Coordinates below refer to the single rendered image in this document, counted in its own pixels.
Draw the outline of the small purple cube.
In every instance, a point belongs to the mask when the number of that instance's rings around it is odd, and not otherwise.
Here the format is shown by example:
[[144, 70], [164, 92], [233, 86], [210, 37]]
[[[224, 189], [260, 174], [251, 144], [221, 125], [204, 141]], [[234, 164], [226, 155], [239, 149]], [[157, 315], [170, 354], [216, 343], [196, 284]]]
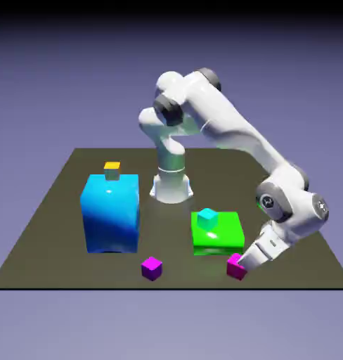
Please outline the small purple cube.
[[162, 271], [163, 263], [154, 257], [149, 257], [141, 263], [141, 274], [149, 281], [157, 280], [162, 275]]

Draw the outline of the large green box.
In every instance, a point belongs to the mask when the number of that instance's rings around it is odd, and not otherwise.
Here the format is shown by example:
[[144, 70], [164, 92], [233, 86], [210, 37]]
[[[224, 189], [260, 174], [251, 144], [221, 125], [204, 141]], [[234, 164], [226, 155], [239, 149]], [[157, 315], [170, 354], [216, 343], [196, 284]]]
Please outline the large green box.
[[192, 212], [190, 228], [194, 255], [242, 254], [245, 235], [237, 212], [219, 212], [216, 226], [205, 230], [198, 224], [198, 213]]

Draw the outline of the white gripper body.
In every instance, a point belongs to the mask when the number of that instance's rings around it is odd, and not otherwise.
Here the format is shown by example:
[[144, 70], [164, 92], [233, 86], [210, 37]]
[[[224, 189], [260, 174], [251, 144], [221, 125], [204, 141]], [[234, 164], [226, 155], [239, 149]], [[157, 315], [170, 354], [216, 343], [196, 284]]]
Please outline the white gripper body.
[[279, 257], [290, 247], [275, 232], [262, 232], [238, 260], [246, 271], [251, 271]]

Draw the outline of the large blue box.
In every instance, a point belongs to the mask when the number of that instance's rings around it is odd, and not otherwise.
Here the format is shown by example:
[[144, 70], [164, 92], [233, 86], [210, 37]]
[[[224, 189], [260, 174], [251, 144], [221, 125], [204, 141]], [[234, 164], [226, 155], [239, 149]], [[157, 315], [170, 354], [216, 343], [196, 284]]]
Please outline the large blue box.
[[92, 174], [80, 196], [89, 253], [136, 253], [140, 229], [139, 178], [122, 174], [108, 181]]

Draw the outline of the small yellow cube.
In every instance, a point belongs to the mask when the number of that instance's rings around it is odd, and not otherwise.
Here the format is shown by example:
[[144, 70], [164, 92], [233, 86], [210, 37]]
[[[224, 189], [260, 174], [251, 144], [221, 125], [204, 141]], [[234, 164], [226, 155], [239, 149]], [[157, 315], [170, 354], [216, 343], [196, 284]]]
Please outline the small yellow cube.
[[118, 181], [120, 177], [121, 162], [105, 162], [104, 175], [107, 181]]

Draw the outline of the small cyan cube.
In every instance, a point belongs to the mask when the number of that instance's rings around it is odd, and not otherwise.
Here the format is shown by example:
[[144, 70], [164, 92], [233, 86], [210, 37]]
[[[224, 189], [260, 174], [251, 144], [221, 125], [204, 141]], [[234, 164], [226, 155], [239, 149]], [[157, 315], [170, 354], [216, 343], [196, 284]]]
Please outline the small cyan cube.
[[197, 213], [197, 225], [206, 231], [210, 231], [218, 224], [218, 216], [218, 212], [204, 208]]

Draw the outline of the small pink cube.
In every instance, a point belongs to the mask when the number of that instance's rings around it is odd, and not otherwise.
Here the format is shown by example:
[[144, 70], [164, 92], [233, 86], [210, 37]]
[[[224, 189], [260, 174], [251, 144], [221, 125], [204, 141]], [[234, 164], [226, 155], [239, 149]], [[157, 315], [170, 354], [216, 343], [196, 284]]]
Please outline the small pink cube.
[[241, 281], [247, 274], [247, 270], [238, 263], [240, 258], [241, 255], [239, 253], [232, 254], [228, 258], [226, 266], [226, 273], [239, 281]]

